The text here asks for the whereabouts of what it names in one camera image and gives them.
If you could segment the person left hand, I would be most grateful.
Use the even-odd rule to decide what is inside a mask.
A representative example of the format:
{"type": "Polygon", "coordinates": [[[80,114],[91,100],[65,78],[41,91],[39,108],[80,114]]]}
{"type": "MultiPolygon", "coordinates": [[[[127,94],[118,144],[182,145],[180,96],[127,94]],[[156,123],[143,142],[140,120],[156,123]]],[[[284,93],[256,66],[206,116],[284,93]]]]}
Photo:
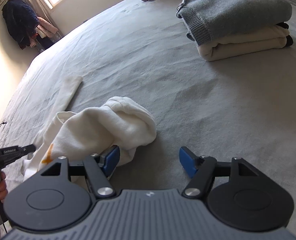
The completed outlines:
{"type": "Polygon", "coordinates": [[[1,177],[1,181],[0,181],[0,201],[3,203],[5,197],[8,194],[8,190],[7,190],[6,182],[5,182],[6,175],[5,175],[5,173],[3,171],[0,173],[0,177],[1,177]]]}

